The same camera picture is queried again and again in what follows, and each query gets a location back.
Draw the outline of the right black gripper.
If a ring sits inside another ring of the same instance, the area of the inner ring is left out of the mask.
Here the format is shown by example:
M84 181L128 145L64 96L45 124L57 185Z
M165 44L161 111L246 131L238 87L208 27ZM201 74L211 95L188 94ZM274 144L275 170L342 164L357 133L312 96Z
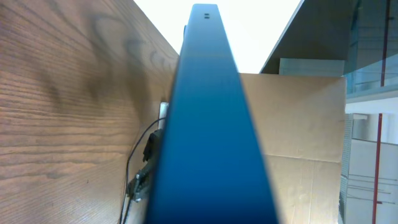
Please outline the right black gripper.
M142 159L145 162L145 166L135 174L134 178L127 185L126 193L134 202L140 202L149 196L162 134L163 129L158 129L149 135Z

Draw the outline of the blue Galaxy smartphone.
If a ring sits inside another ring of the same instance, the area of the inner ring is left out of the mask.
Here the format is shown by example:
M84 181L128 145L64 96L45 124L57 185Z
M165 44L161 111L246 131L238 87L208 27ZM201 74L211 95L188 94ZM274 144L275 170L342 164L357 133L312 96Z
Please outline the blue Galaxy smartphone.
M277 223L218 6L194 4L167 110L146 223Z

